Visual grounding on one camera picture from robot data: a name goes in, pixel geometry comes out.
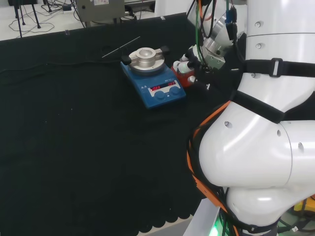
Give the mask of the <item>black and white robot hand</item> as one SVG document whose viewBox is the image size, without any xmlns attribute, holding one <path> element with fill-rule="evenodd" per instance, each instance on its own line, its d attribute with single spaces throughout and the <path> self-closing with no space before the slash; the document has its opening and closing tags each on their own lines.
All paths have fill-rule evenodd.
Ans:
<svg viewBox="0 0 315 236">
<path fill-rule="evenodd" d="M 183 56 L 173 62 L 172 68 L 177 73 L 187 74 L 194 71 L 201 65 L 201 59 L 197 52 L 197 46 L 191 46 Z"/>
</svg>

